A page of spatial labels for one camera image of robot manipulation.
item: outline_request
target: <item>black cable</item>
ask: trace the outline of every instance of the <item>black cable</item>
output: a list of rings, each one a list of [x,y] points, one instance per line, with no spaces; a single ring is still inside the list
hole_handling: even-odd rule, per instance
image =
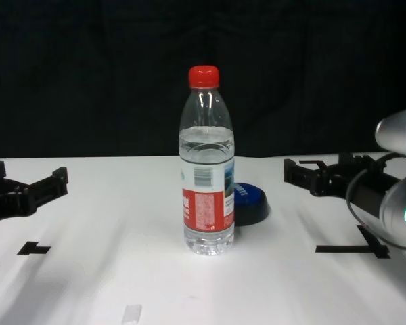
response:
[[[397,154],[395,152],[390,153],[390,154],[386,154],[385,156],[379,158],[376,163],[378,164],[384,164],[386,161],[390,160],[390,159],[394,159],[394,158],[400,158],[400,157],[405,157],[401,154]],[[347,203],[347,208],[349,209],[349,211],[351,212],[352,216],[365,228],[367,229],[368,232],[370,232],[373,236],[375,236],[376,238],[380,239],[382,242],[384,242],[385,244],[388,244],[390,246],[393,246],[395,248],[398,249],[402,249],[404,251],[406,251],[406,246],[401,246],[398,244],[395,244],[383,237],[381,237],[381,235],[375,233],[367,224],[364,223],[364,221],[361,220],[360,217],[358,217],[358,215],[356,214],[356,212],[354,212],[353,208],[352,208],[352,196],[353,196],[353,192],[356,190],[356,187],[358,185],[359,180],[366,174],[369,173],[368,169],[363,169],[362,171],[360,171],[349,183],[348,187],[347,187],[347,191],[346,191],[346,203]]]

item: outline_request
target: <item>white table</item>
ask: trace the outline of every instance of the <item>white table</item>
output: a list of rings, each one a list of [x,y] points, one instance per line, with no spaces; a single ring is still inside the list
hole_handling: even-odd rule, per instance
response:
[[[283,183],[283,158],[236,158],[235,180],[264,189],[272,212],[216,257],[183,242],[177,157],[5,164],[26,183],[66,166],[70,183],[33,216],[0,221],[0,325],[119,325],[138,305],[141,325],[406,324],[406,252],[315,253],[365,240],[345,201]],[[406,176],[406,161],[388,172]],[[26,241],[51,249],[17,255]]]

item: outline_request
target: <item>plastic water bottle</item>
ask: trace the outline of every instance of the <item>plastic water bottle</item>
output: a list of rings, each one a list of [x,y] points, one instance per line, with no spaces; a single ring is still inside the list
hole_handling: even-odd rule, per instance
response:
[[[233,128],[216,67],[191,68],[189,86],[179,132],[185,241],[195,253],[215,255],[233,244]]]

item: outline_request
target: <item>bottle label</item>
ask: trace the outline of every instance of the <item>bottle label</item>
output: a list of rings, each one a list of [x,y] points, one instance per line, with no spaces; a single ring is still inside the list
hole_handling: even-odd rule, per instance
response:
[[[199,232],[220,232],[234,222],[234,159],[213,165],[182,160],[183,220]]]

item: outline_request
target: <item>blue lid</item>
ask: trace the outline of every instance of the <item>blue lid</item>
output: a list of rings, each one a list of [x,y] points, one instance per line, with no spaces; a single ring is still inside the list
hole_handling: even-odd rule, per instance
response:
[[[235,184],[235,225],[252,225],[266,218],[269,206],[265,193],[258,187]]]
[[[235,205],[258,204],[262,190],[254,185],[245,183],[235,184]]]

